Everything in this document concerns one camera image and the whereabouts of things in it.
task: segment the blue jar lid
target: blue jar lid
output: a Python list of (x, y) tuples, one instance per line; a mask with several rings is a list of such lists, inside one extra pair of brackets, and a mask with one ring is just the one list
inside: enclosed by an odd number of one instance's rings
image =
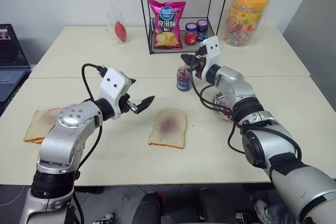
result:
[(209, 22), (208, 22), (206, 19), (199, 19), (199, 20), (197, 21), (197, 26), (198, 26), (199, 28), (208, 28), (208, 26), (209, 26)]
[(187, 31), (197, 31), (197, 25), (195, 23), (188, 23), (185, 25)]

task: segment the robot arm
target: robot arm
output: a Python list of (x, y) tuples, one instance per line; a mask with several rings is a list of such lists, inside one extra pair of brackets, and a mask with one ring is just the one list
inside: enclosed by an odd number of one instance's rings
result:
[(228, 97), (246, 159), (266, 172), (302, 223), (336, 223), (336, 182), (301, 161), (300, 147), (290, 133), (264, 110), (241, 73), (218, 65), (219, 54), (218, 38), (214, 36), (201, 43), (196, 59), (191, 55), (182, 55), (182, 59), (197, 77), (214, 84)]
[(127, 90), (135, 80), (122, 72), (105, 68), (102, 75), (100, 98), (64, 108), (43, 140), (20, 224), (74, 223), (70, 201), (87, 138), (103, 121), (129, 110), (138, 114), (152, 103), (154, 97), (139, 105), (129, 101)]

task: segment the pink chip bag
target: pink chip bag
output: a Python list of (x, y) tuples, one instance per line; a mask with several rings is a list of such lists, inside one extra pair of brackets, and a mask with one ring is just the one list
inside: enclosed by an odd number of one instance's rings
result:
[(179, 21), (185, 2), (159, 3), (148, 0), (154, 13), (154, 48), (182, 49)]

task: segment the black cable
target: black cable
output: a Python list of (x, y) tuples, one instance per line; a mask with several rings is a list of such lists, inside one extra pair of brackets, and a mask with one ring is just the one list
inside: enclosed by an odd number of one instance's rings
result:
[(83, 210), (82, 210), (82, 207), (80, 206), (80, 203), (79, 203), (79, 201), (78, 201), (78, 198), (77, 198), (75, 192), (73, 192), (72, 197), (73, 197), (73, 200), (74, 200), (74, 202), (75, 202), (75, 204), (76, 204), (76, 206), (77, 206), (78, 212), (79, 212), (79, 216), (80, 216), (80, 224), (84, 224), (84, 214), (83, 214)]
[(80, 224), (76, 214), (75, 213), (73, 213), (73, 214), (74, 214), (74, 219), (73, 220), (75, 221), (75, 224)]
[(93, 144), (93, 147), (91, 148), (91, 150), (88, 152), (88, 154), (86, 154), (86, 156), (83, 158), (83, 160), (79, 163), (78, 169), (84, 164), (84, 162), (89, 158), (89, 156), (92, 154), (92, 152), (95, 150), (95, 148), (97, 147), (100, 137), (101, 137), (101, 133), (103, 131), (103, 126), (101, 125), (99, 127), (99, 133), (98, 133), (98, 137), (95, 141), (95, 143)]
[(242, 154), (245, 155), (245, 152), (240, 151), (240, 150), (234, 148), (234, 147), (231, 145), (231, 138), (232, 138), (232, 136), (233, 136), (233, 133), (235, 132), (235, 129), (236, 129), (236, 125), (235, 125), (235, 123), (233, 123), (233, 126), (232, 126), (232, 130), (231, 130), (230, 136), (229, 136), (228, 139), (227, 139), (227, 145), (228, 145), (231, 149), (233, 149), (234, 151), (239, 152), (239, 153), (242, 153)]
[[(196, 55), (193, 57), (193, 59), (192, 59), (192, 61), (191, 61), (191, 66), (190, 66), (190, 76), (191, 76), (191, 77), (190, 77), (190, 79), (191, 79), (191, 85), (193, 86), (193, 89), (194, 89), (195, 93), (197, 94), (197, 96), (199, 97), (199, 99), (200, 99), (202, 105), (203, 105), (204, 107), (210, 109), (210, 110), (219, 111), (219, 112), (222, 112), (222, 111), (223, 111), (223, 110), (218, 110), (218, 109), (215, 109), (215, 108), (212, 108), (212, 107), (206, 105), (206, 104), (205, 104), (205, 102), (206, 102), (206, 103), (208, 103), (208, 104), (210, 104), (210, 105), (212, 105), (212, 106), (216, 106), (216, 107), (223, 108), (223, 109), (226, 110), (226, 112), (227, 112), (229, 115), (232, 115), (232, 112), (231, 112), (231, 109), (230, 109), (230, 108), (228, 108), (228, 107), (226, 107), (226, 106), (223, 106), (223, 105), (220, 105), (220, 104), (216, 104), (216, 103), (210, 102), (210, 101), (204, 99), (204, 98), (201, 96), (201, 94), (198, 92), (198, 90), (197, 90), (197, 88), (196, 88), (196, 86), (195, 86), (195, 83), (194, 83), (194, 77), (193, 77), (193, 66), (194, 66), (194, 63), (195, 63), (195, 58), (196, 58)], [(207, 88), (210, 88), (210, 87), (211, 87), (211, 85), (208, 85), (208, 86), (206, 86), (206, 87), (204, 88), (204, 90), (207, 89)]]
[[(90, 96), (90, 99), (92, 101), (94, 101), (94, 98), (93, 98), (93, 95), (91, 93), (91, 90), (90, 90), (90, 87), (86, 81), (86, 77), (85, 77), (85, 68), (86, 67), (93, 67), (93, 68), (96, 68), (98, 71), (100, 71), (103, 67), (101, 66), (97, 66), (97, 65), (94, 65), (94, 64), (91, 64), (91, 63), (86, 63), (82, 66), (82, 78), (83, 78), (83, 82), (84, 82), (84, 85), (89, 93), (89, 96)], [(98, 143), (99, 143), (99, 140), (100, 140), (100, 137), (101, 137), (101, 133), (102, 133), (102, 130), (103, 130), (103, 126), (101, 125), (99, 127), (99, 133), (98, 133), (98, 137), (95, 141), (95, 143), (93, 144), (91, 150), (88, 152), (88, 154), (83, 158), (83, 160), (79, 163), (79, 166), (78, 166), (78, 169), (84, 164), (84, 162), (89, 158), (89, 156), (92, 154), (92, 152), (95, 150), (95, 148), (97, 147)]]
[(270, 129), (270, 128), (261, 127), (261, 126), (250, 126), (250, 125), (248, 125), (248, 126), (243, 126), (243, 127), (241, 127), (241, 128), (242, 128), (243, 130), (246, 130), (246, 131), (248, 131), (248, 130), (265, 131), (265, 132), (273, 133), (273, 134), (275, 134), (275, 135), (278, 135), (278, 136), (284, 138), (285, 140), (287, 140), (289, 143), (291, 143), (291, 144), (295, 147), (295, 149), (296, 149), (296, 151), (297, 151), (297, 155), (298, 155), (297, 159), (301, 161), (301, 159), (302, 159), (302, 151), (301, 151), (301, 148), (300, 148), (300, 146), (298, 145), (298, 143), (295, 142), (295, 141), (294, 141), (292, 138), (290, 138), (289, 136), (287, 136), (287, 135), (285, 135), (285, 134), (283, 134), (283, 133), (281, 133), (281, 132), (279, 132), (279, 131), (276, 131), (276, 130), (273, 130), (273, 129)]
[(90, 90), (90, 88), (89, 88), (89, 85), (88, 85), (88, 83), (87, 83), (87, 81), (86, 81), (86, 77), (85, 77), (85, 68), (86, 68), (86, 67), (93, 67), (93, 68), (98, 69), (99, 66), (94, 65), (94, 64), (91, 64), (91, 63), (86, 63), (86, 64), (84, 64), (84, 65), (82, 66), (82, 78), (83, 78), (83, 82), (84, 82), (84, 85), (85, 85), (85, 87), (86, 87), (86, 90), (87, 90), (88, 93), (89, 93), (89, 97), (90, 97), (90, 99), (93, 100), (93, 95), (92, 95), (92, 93), (91, 93), (91, 90)]
[[(206, 89), (208, 89), (208, 88), (211, 88), (211, 87), (213, 87), (214, 86), (214, 84), (210, 84), (210, 85), (208, 85), (208, 86), (205, 86), (201, 91), (200, 91), (200, 96), (201, 97), (203, 97), (203, 92), (206, 90)], [(224, 110), (220, 110), (220, 109), (216, 109), (216, 108), (213, 108), (213, 107), (210, 107), (210, 106), (208, 106), (208, 105), (206, 105), (205, 103), (204, 103), (204, 101), (202, 101), (202, 99), (200, 99), (200, 101), (201, 101), (201, 103), (203, 104), (203, 106), (204, 107), (206, 107), (206, 108), (208, 108), (208, 109), (210, 109), (210, 110), (214, 110), (214, 111), (218, 111), (218, 112), (226, 112), (227, 114), (229, 114), (229, 115), (232, 115), (232, 113), (231, 113), (231, 110), (228, 108), (228, 107), (226, 107), (226, 106), (224, 106), (224, 105), (220, 105), (220, 104), (217, 104), (217, 103), (212, 103), (212, 104), (214, 104), (214, 106), (216, 106), (216, 107), (218, 107), (218, 108), (223, 108)]]

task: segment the candy container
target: candy container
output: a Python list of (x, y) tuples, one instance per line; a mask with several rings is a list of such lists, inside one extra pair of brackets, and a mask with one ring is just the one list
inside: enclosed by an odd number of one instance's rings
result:
[(206, 19), (199, 19), (196, 24), (197, 24), (197, 41), (203, 41), (208, 37), (209, 23)]
[(188, 91), (191, 88), (191, 77), (186, 66), (177, 70), (177, 88), (181, 91)]
[(197, 25), (195, 23), (188, 23), (185, 25), (184, 42), (187, 45), (194, 45), (197, 43)]
[(269, 0), (232, 0), (226, 21), (225, 41), (232, 46), (249, 42)]

